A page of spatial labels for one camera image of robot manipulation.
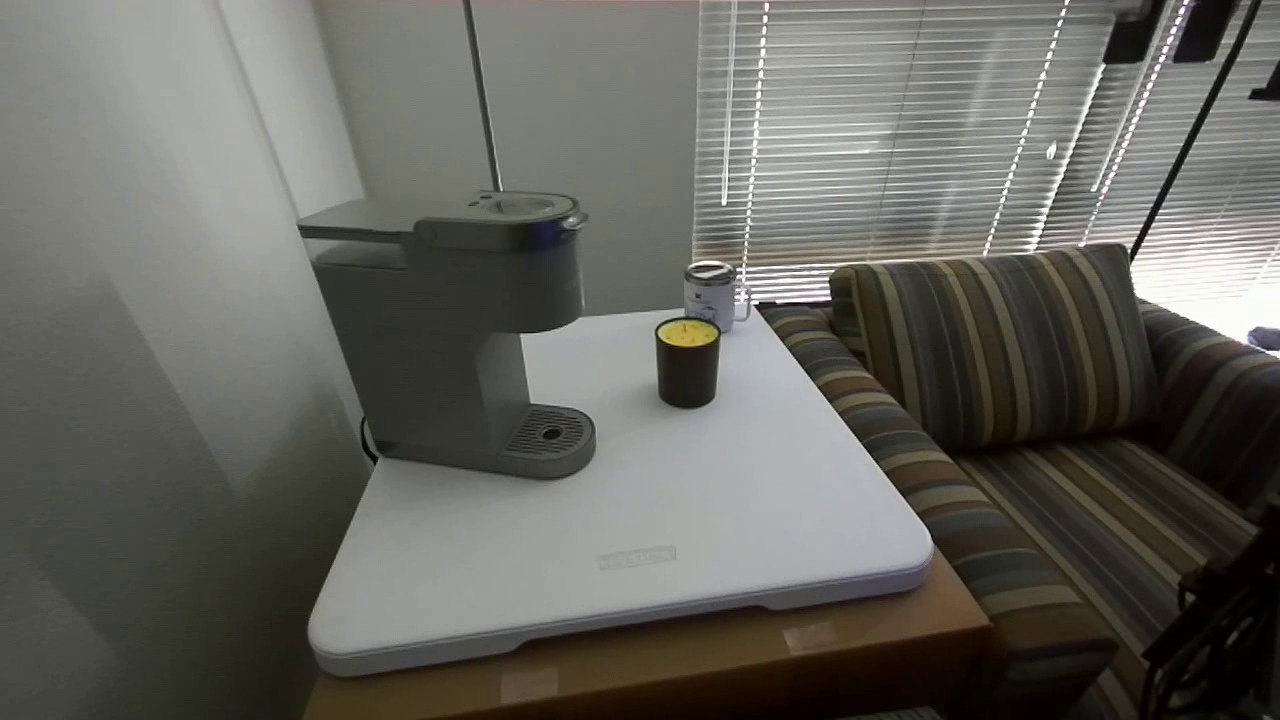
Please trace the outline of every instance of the window blinds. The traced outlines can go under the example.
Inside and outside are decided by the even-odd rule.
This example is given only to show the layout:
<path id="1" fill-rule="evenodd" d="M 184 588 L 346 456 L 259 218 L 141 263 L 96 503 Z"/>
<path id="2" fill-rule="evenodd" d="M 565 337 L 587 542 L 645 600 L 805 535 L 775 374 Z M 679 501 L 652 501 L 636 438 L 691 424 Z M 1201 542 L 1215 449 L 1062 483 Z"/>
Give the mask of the window blinds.
<path id="1" fill-rule="evenodd" d="M 1117 0 L 705 0 L 696 252 L 758 294 L 826 294 L 845 258 L 1134 243 L 1224 59 L 1167 63 L 1188 7 L 1163 5 L 1146 63 L 1105 63 Z M 1188 287 L 1201 243 L 1251 273 L 1275 252 L 1280 102 L 1243 100 L 1275 28 L 1265 7 L 1146 283 Z"/>

